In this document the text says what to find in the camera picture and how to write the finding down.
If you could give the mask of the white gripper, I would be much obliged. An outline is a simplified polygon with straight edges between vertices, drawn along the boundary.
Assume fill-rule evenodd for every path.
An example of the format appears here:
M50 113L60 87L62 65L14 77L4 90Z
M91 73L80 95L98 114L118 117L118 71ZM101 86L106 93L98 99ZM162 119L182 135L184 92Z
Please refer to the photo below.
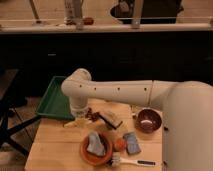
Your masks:
M88 107L83 108L70 107L70 111L75 118L84 118L88 113Z

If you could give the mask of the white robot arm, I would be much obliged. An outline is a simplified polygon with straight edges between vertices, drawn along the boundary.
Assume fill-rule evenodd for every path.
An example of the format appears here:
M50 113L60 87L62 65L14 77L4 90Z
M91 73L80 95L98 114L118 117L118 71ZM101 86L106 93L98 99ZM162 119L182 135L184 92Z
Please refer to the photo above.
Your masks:
M80 68L61 89L75 116L86 114L90 98L160 110L163 171L213 171L213 86L199 81L96 82Z

